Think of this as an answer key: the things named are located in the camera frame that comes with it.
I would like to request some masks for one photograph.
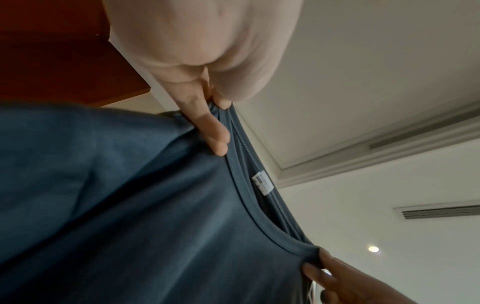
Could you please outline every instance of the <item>ceiling vent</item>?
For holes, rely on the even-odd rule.
[[[401,220],[480,215],[480,201],[395,208]]]

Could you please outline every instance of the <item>white label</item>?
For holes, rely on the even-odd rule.
[[[274,185],[270,181],[269,176],[265,173],[265,171],[255,174],[252,177],[252,180],[264,196],[269,194],[274,189]]]

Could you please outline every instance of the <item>clothing tag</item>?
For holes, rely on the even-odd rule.
[[[269,194],[275,188],[270,181],[269,176],[263,170],[255,174],[252,177],[252,180],[264,196]]]

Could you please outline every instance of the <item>blue-gray t-shirt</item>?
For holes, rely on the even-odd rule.
[[[226,157],[180,113],[1,105],[0,302],[307,302],[318,247],[211,110]]]

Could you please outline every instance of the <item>ceiling light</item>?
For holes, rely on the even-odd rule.
[[[368,250],[371,251],[371,252],[374,252],[374,253],[380,252],[380,248],[378,248],[376,246],[370,246],[368,248]]]

